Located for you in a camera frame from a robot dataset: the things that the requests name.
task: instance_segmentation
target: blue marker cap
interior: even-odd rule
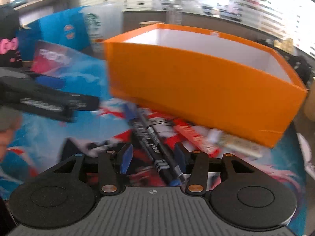
[[[128,147],[128,149],[125,151],[125,153],[122,157],[122,163],[120,166],[120,173],[121,174],[126,174],[128,168],[129,168],[130,162],[132,160],[132,157],[133,157],[133,146],[131,144]]]
[[[54,88],[54,89],[62,89],[65,86],[65,81],[60,78],[55,78],[51,76],[42,75],[35,78],[35,82],[46,87]]]
[[[133,106],[136,108],[135,104],[133,103],[127,103],[123,105],[123,109],[124,109],[127,121],[138,118],[138,115],[134,111]]]
[[[179,168],[183,173],[186,173],[186,160],[185,160],[185,155],[183,152],[175,145],[174,148],[174,159],[178,163]]]
[[[182,183],[179,179],[175,179],[169,183],[169,186],[180,186]]]

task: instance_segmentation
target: starbucks logo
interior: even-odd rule
[[[100,19],[97,15],[89,13],[85,16],[86,24],[89,26],[89,31],[97,31],[100,28]]]

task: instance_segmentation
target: marker pen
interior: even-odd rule
[[[137,112],[139,115],[140,122],[143,124],[144,128],[147,130],[147,132],[151,136],[151,139],[153,140],[154,144],[159,149],[159,151],[162,153],[166,162],[169,164],[169,166],[174,171],[176,177],[178,177],[182,182],[184,182],[185,181],[184,174],[182,173],[181,169],[179,168],[179,165],[176,163],[176,161],[172,157],[172,154],[169,152],[169,150],[164,146],[164,144],[160,140],[159,134],[156,132],[156,130],[150,124],[146,114],[144,113],[144,110],[142,108],[138,108]]]
[[[172,172],[169,164],[166,162],[160,150],[157,148],[151,136],[148,134],[145,127],[139,120],[138,115],[134,112],[137,107],[133,106],[134,105],[132,104],[125,104],[124,112],[126,119],[128,120],[128,124],[140,142],[141,147],[146,151],[149,158],[153,161],[154,167],[157,169],[160,177],[167,185],[180,185],[181,182],[179,179],[177,179],[177,175]]]

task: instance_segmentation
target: person's hand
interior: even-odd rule
[[[0,161],[4,158],[7,152],[7,145],[13,140],[14,133],[21,126],[21,117],[17,117],[12,125],[5,131],[0,131]]]

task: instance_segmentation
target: copper screw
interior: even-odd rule
[[[188,190],[192,193],[199,193],[204,190],[204,187],[200,184],[192,184],[188,186]]]
[[[112,184],[104,185],[102,187],[102,191],[105,193],[113,193],[113,192],[117,191],[117,187],[112,185]]]

